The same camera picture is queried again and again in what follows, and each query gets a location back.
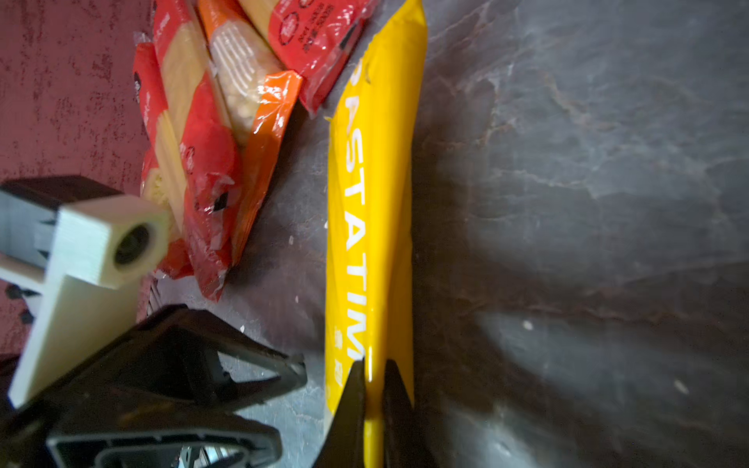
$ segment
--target red package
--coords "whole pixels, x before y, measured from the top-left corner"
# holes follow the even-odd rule
[[[163,271],[171,279],[179,279],[192,276],[192,265],[187,257],[187,245],[180,237],[174,214],[169,207],[169,200],[163,186],[162,172],[153,148],[148,148],[143,158],[143,170],[141,172],[141,197],[169,210],[169,250],[159,264],[159,270]]]
[[[377,0],[240,0],[283,64],[304,78],[299,100],[315,114],[333,88]]]
[[[185,173],[184,239],[201,292],[218,300],[241,194],[237,144],[195,11],[157,0],[154,43]]]

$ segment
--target red wall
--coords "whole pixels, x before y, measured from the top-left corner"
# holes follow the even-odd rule
[[[83,174],[137,193],[148,140],[133,99],[133,32],[148,30],[150,2],[0,8],[0,179]],[[0,353],[17,352],[23,305],[0,296]]]

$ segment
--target orange package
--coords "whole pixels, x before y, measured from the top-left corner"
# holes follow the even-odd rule
[[[231,236],[236,264],[268,191],[302,78],[282,65],[235,0],[200,0],[210,53],[242,151],[242,199]]]
[[[141,197],[149,200],[165,210],[169,210],[169,250],[159,264],[159,270],[163,271],[169,278],[179,279],[192,276],[192,265],[187,257],[187,246],[180,236],[178,224],[169,206],[169,197],[164,187],[163,173],[159,168],[156,152],[148,148],[143,158],[143,171],[141,172]]]
[[[157,0],[154,43],[187,176],[184,239],[201,292],[218,300],[231,267],[241,162],[195,11]]]

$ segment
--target round hole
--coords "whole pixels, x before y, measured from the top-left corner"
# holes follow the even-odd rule
[[[148,248],[151,234],[146,225],[137,225],[125,235],[125,238],[117,246],[115,252],[115,264],[128,265],[133,263]]]

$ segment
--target yellow package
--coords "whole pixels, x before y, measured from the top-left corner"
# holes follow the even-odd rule
[[[413,401],[411,140],[427,48],[421,0],[374,37],[330,125],[325,385],[335,413],[364,359],[364,456],[383,466],[382,391],[393,359]]]

